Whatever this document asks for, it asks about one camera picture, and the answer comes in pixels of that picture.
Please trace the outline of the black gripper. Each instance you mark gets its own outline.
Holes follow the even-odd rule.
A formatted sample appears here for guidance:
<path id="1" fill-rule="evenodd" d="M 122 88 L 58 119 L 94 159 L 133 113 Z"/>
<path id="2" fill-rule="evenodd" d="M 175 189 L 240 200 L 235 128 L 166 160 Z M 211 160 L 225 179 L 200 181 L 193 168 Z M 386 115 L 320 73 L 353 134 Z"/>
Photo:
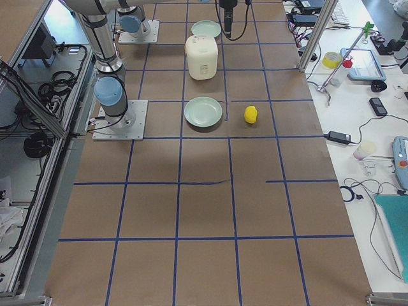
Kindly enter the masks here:
<path id="1" fill-rule="evenodd" d="M 219 0 L 219 6 L 224 9 L 224 35 L 231 36 L 233 23 L 233 9 L 238 4 L 237 0 Z"/>

